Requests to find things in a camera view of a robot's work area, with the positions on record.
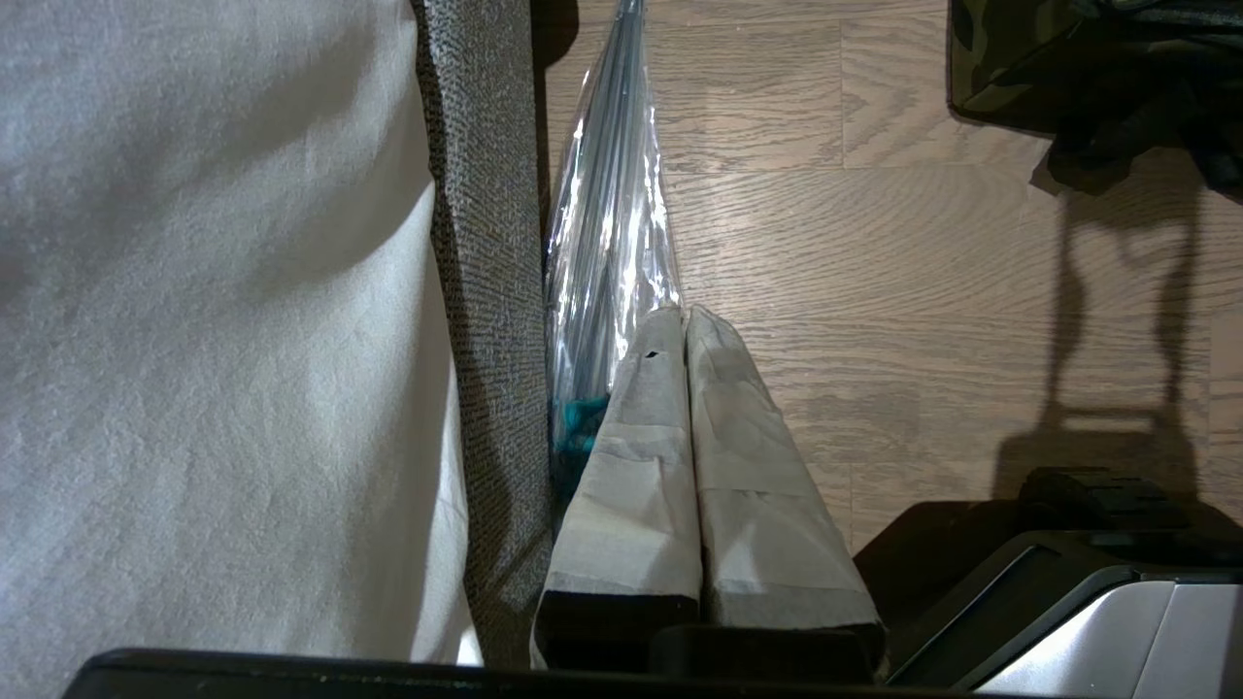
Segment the camouflage bag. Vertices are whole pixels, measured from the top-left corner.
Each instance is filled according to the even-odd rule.
[[[1243,1],[952,0],[955,112],[1055,134],[1054,178],[1099,192],[1181,144],[1209,187],[1243,187]]]

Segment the plastic bag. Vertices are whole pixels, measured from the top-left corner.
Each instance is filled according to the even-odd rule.
[[[587,73],[552,211],[547,294],[552,476],[564,506],[639,320],[680,303],[648,82],[644,1],[620,0]]]

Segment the gray metal surface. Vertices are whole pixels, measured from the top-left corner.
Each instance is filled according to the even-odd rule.
[[[1101,595],[976,689],[1116,699],[1243,697],[1243,587],[1146,581]]]

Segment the clear plastic bag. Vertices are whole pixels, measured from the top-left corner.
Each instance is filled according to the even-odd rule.
[[[680,303],[643,25],[644,0],[620,0],[604,51],[583,81],[551,216],[549,429],[562,504],[594,445],[639,318]]]

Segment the wooden floor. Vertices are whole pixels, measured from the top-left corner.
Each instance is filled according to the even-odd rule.
[[[556,168],[614,2],[549,1]],[[1045,141],[946,109],[945,5],[649,0],[686,300],[742,332],[856,551],[1042,463],[1243,521],[1243,208],[1172,150],[1100,198],[1030,185]]]

